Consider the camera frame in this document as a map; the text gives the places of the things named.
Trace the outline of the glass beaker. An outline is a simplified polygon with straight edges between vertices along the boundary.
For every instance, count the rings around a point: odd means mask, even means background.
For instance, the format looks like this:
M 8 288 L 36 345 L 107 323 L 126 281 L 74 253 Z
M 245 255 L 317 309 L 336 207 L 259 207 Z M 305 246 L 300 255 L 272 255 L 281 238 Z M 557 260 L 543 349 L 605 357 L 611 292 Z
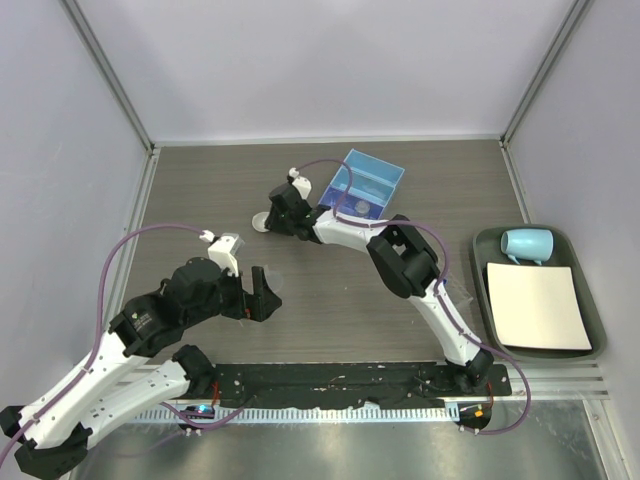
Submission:
M 362 190 L 365 191 L 368 195 L 371 195 L 376 198 L 382 198 L 384 192 L 379 189 L 377 184 L 367 184 L 362 187 Z

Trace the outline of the clear plastic tube rack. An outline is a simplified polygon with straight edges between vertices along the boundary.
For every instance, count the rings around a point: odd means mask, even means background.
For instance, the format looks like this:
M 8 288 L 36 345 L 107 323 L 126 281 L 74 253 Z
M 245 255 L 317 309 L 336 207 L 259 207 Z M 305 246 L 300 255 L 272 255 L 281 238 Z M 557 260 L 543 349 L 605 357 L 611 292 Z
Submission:
M 465 285 L 452 275 L 438 278 L 434 292 L 437 296 L 447 299 L 457 309 L 469 307 L 474 300 Z

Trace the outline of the white ceramic bowl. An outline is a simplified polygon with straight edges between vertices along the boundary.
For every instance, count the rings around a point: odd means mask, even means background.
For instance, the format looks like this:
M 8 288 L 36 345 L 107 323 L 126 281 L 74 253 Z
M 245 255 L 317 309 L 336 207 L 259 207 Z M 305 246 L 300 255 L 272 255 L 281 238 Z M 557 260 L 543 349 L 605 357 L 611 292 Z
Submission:
M 269 231 L 266 226 L 267 219 L 269 217 L 268 212 L 259 212 L 252 217 L 251 225 L 253 229 L 259 233 L 266 233 Z

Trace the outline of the small glass bottle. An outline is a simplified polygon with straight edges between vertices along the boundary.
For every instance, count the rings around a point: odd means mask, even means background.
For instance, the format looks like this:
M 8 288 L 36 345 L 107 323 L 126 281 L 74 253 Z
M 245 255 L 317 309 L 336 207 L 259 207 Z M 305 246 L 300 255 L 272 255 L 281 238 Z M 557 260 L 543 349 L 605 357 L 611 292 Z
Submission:
M 371 214 L 371 204 L 365 200 L 359 200 L 354 204 L 353 210 L 358 217 L 368 218 Z

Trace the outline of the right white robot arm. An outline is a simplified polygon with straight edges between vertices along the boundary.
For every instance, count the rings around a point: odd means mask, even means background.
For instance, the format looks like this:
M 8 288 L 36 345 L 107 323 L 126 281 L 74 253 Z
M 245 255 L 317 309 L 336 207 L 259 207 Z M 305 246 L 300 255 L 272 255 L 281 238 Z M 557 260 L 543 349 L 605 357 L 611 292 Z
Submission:
M 328 206 L 311 206 L 291 183 L 272 190 L 269 200 L 267 231 L 368 254 L 387 289 L 409 301 L 429 325 L 453 367 L 455 389 L 472 395 L 486 385 L 494 357 L 450 300 L 437 254 L 416 223 L 402 215 L 383 221 L 337 215 Z

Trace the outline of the purple-blue plastic bin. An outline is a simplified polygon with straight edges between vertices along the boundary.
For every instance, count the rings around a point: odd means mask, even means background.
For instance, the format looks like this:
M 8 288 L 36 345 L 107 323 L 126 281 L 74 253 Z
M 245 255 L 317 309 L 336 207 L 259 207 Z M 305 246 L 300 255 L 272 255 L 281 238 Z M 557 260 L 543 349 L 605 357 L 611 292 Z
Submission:
M 319 204 L 338 212 L 364 219 L 378 220 L 391 202 L 404 169 L 370 172 L 341 167 L 322 194 Z

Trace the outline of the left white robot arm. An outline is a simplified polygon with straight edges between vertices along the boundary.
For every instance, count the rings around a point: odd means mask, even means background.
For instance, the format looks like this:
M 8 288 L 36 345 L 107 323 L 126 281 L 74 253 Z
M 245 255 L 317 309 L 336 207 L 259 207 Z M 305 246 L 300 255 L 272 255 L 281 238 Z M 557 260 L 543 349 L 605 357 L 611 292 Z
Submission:
M 12 441 L 20 470 L 57 479 L 73 470 L 102 438 L 147 408 L 175 397 L 200 399 L 216 370 L 195 345 L 181 347 L 143 379 L 115 385 L 145 365 L 184 332 L 212 317 L 267 320 L 282 305 L 263 268 L 251 270 L 253 290 L 242 278 L 205 258 L 192 258 L 150 293 L 129 300 L 109 322 L 85 359 L 40 399 L 8 406 L 1 429 Z

